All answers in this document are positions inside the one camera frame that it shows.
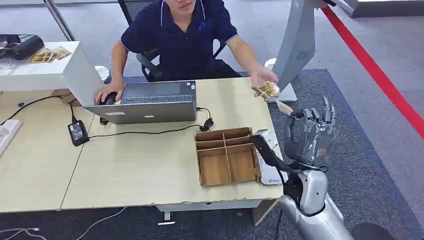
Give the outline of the person's right hand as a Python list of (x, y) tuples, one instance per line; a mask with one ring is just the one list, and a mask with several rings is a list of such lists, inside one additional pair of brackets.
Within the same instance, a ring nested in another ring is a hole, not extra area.
[(122, 94), (124, 91), (124, 83), (122, 81), (113, 81), (108, 85), (105, 85), (103, 88), (101, 88), (95, 98), (94, 102), (96, 104), (99, 104), (100, 102), (104, 102), (106, 100), (107, 95), (111, 93), (116, 93), (115, 100), (120, 101)]

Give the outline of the person's left hand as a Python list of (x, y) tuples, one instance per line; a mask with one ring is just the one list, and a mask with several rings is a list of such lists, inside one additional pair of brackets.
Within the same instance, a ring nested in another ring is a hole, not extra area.
[(277, 75), (270, 69), (265, 67), (260, 67), (257, 70), (254, 70), (250, 73), (252, 89), (260, 87), (265, 82), (278, 82)]

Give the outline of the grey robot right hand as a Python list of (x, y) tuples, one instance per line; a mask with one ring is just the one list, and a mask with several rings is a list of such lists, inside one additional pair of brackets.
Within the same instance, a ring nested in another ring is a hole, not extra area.
[(323, 112), (316, 108), (294, 109), (279, 102), (288, 116), (284, 125), (284, 153), (302, 169), (328, 171), (329, 158), (337, 141), (336, 110), (323, 97)]

